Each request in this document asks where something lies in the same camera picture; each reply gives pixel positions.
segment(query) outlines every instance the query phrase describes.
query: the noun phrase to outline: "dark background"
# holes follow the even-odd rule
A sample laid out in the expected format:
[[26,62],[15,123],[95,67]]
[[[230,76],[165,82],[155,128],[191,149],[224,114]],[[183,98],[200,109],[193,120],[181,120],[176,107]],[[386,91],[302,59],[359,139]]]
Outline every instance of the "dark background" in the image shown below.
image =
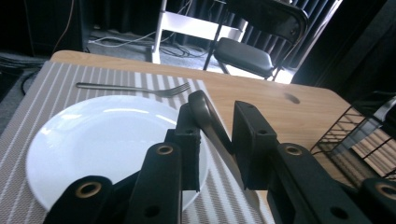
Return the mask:
[[[0,50],[50,53],[64,29],[70,2],[2,1]],[[211,3],[193,1],[191,13],[199,17],[203,12],[194,8],[210,7]],[[160,5],[161,0],[76,0],[72,32],[57,50],[83,51],[94,23],[102,29],[136,35],[153,32]],[[180,5],[181,1],[168,1],[167,10],[176,11]],[[344,0],[292,83],[333,90],[350,103],[370,91],[396,91],[395,12],[393,0]]]

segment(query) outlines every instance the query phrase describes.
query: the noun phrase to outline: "table hole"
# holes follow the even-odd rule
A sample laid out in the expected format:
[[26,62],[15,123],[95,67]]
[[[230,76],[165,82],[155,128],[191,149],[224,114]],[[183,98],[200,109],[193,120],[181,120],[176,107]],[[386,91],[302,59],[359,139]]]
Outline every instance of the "table hole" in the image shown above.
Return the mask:
[[297,97],[295,97],[294,95],[292,95],[290,93],[286,93],[286,92],[284,94],[285,94],[285,98],[290,100],[292,103],[297,104],[297,105],[300,103],[300,100]]

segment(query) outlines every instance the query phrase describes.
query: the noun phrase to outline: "black chair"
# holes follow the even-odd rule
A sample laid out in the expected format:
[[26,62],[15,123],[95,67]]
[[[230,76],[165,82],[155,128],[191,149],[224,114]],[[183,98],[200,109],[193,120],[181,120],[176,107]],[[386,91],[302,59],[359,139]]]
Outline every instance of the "black chair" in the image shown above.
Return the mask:
[[[274,77],[275,80],[283,61],[307,30],[308,18],[305,12],[278,0],[228,0],[225,7],[214,41],[210,45],[204,70],[207,69],[213,54],[225,73],[228,71],[224,64],[229,64],[265,79]],[[215,41],[219,38],[221,26],[230,12],[261,32],[285,39],[290,46],[283,50],[282,55],[278,57],[279,60],[273,64],[271,56],[261,49],[225,37],[219,42]]]

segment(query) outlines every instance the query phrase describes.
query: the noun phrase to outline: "chair leg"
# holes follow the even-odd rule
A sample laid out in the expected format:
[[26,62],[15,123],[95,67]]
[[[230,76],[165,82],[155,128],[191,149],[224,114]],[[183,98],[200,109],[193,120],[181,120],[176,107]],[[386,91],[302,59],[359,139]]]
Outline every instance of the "chair leg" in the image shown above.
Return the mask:
[[205,61],[205,65],[204,65],[204,69],[203,70],[206,70],[207,67],[209,66],[210,58],[213,55],[213,51],[215,50],[215,46],[216,46],[216,44],[218,42],[218,39],[219,39],[221,26],[224,23],[224,21],[227,18],[227,16],[228,16],[228,10],[227,10],[227,8],[224,8],[221,11],[221,15],[219,17],[219,26],[218,26],[218,30],[216,31],[215,38],[210,42],[210,47],[209,47],[209,51],[207,52],[207,57],[206,57],[206,61]]
[[279,73],[279,71],[280,71],[281,69],[282,69],[281,66],[279,66],[279,67],[276,69],[276,72],[275,72],[275,74],[273,75],[272,81],[275,81],[275,79],[276,79],[276,77],[277,77],[277,74]]
[[227,67],[225,66],[224,63],[219,62],[219,66],[220,66],[220,68],[221,68],[221,70],[223,71],[224,74],[230,74],[230,71],[228,71],[228,69],[227,69]]

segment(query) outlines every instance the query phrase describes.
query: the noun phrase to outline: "chair backrest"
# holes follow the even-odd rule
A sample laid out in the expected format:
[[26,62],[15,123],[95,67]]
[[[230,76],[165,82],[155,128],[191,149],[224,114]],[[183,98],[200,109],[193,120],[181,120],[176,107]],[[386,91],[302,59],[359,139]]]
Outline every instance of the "chair backrest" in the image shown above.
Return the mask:
[[254,28],[297,44],[308,27],[303,10],[280,0],[228,0],[227,8]]

